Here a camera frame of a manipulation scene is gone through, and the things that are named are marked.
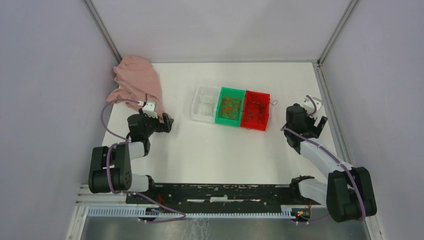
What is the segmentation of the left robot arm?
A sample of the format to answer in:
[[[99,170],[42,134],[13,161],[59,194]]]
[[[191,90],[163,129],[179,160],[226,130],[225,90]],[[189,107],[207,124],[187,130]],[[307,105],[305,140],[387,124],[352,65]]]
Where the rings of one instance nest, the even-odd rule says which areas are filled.
[[[133,190],[149,204],[156,200],[158,191],[149,185],[149,176],[132,173],[131,160],[146,157],[151,147],[150,136],[170,133],[174,119],[164,112],[160,120],[140,110],[129,116],[127,123],[129,133],[124,142],[93,148],[88,187],[93,194]]]

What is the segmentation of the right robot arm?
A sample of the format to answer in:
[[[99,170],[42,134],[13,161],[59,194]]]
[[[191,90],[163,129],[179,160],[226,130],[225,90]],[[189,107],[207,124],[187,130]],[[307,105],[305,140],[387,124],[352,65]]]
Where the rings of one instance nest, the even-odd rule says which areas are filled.
[[[286,108],[286,123],[281,131],[288,145],[326,179],[323,183],[310,175],[293,178],[289,199],[295,204],[313,200],[325,206],[337,223],[365,220],[378,211],[370,172],[343,161],[319,141],[327,120],[323,116],[315,125],[316,120],[298,103]]]

